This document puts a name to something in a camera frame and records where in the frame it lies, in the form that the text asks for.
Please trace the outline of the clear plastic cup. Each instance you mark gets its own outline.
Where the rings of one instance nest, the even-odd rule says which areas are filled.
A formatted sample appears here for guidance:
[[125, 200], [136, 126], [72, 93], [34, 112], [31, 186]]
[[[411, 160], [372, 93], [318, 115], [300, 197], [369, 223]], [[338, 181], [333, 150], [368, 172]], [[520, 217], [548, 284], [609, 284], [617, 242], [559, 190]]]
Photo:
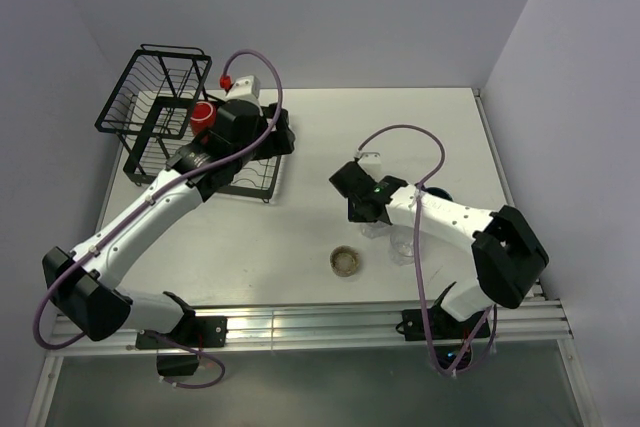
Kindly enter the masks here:
[[389, 234], [391, 225], [377, 221], [375, 223], [362, 223], [360, 225], [361, 234], [369, 239], [383, 237]]
[[389, 256], [398, 266], [414, 263], [414, 230], [409, 227], [393, 226], [389, 235]]

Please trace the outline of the red mug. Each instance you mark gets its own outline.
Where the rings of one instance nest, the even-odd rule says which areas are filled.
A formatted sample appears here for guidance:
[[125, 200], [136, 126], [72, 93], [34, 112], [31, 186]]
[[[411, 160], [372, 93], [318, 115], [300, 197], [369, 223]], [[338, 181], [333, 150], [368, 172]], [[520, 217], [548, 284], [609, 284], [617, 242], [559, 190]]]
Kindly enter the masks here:
[[209, 101], [198, 101], [189, 119], [189, 126], [194, 137], [214, 125], [217, 107]]

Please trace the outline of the dark blue mug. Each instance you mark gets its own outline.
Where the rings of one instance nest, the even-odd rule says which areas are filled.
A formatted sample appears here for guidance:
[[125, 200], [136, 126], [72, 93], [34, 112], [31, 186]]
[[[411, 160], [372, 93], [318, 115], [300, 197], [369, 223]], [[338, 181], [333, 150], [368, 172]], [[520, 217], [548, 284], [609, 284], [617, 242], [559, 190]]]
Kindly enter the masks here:
[[438, 197], [440, 199], [444, 199], [447, 201], [452, 202], [453, 201], [453, 197], [451, 196], [451, 194], [449, 192], [447, 192], [446, 190], [439, 188], [439, 187], [425, 187], [423, 188], [423, 191], [425, 193], [428, 193], [429, 195], [432, 195], [434, 197]]

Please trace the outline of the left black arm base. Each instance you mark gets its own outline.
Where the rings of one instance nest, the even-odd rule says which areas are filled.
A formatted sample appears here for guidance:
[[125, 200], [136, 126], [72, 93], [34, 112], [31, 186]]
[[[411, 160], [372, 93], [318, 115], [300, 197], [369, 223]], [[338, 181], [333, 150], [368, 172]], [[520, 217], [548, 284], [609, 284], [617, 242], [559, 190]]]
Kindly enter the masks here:
[[224, 347], [226, 334], [225, 316], [193, 316], [181, 320], [169, 333], [139, 332], [134, 346], [138, 351], [156, 351], [156, 370], [164, 378], [182, 380], [199, 367], [212, 365], [223, 377], [226, 367], [207, 350]]

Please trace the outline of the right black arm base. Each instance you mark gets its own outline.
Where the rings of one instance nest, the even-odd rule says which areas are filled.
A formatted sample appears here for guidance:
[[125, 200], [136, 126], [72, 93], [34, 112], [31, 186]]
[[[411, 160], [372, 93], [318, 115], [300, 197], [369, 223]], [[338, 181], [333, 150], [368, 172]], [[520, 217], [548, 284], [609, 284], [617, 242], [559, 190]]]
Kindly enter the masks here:
[[[428, 309], [431, 336], [434, 341], [464, 340], [475, 328], [482, 313], [476, 312], [465, 321], [457, 321], [440, 307]], [[420, 309], [406, 309], [401, 312], [401, 321], [395, 330], [404, 336], [407, 342], [424, 341], [424, 325]]]

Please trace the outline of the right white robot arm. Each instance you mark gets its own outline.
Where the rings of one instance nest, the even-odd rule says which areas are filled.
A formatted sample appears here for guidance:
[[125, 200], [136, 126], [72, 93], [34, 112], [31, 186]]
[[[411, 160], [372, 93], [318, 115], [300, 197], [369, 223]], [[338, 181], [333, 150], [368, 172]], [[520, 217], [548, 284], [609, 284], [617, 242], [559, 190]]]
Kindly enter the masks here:
[[516, 309], [549, 264], [549, 255], [524, 215], [504, 205], [472, 208], [433, 196], [393, 176], [374, 179], [357, 160], [329, 182], [347, 201], [352, 223], [415, 228], [468, 254], [475, 273], [447, 287], [433, 312], [435, 330], [452, 337], [473, 315], [494, 305]]

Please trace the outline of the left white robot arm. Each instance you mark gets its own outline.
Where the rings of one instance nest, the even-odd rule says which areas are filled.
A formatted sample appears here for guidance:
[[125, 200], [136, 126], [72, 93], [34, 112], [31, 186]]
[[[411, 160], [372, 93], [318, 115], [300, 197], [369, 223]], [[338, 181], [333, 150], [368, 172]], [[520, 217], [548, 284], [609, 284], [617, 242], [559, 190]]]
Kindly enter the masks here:
[[204, 204], [251, 161], [289, 155], [295, 135], [286, 109], [230, 100], [214, 124], [182, 145], [146, 191], [106, 227], [71, 251], [43, 258], [52, 303], [93, 341], [121, 328], [155, 331], [172, 346], [195, 333], [194, 309], [179, 296], [124, 292], [139, 257], [174, 223]]

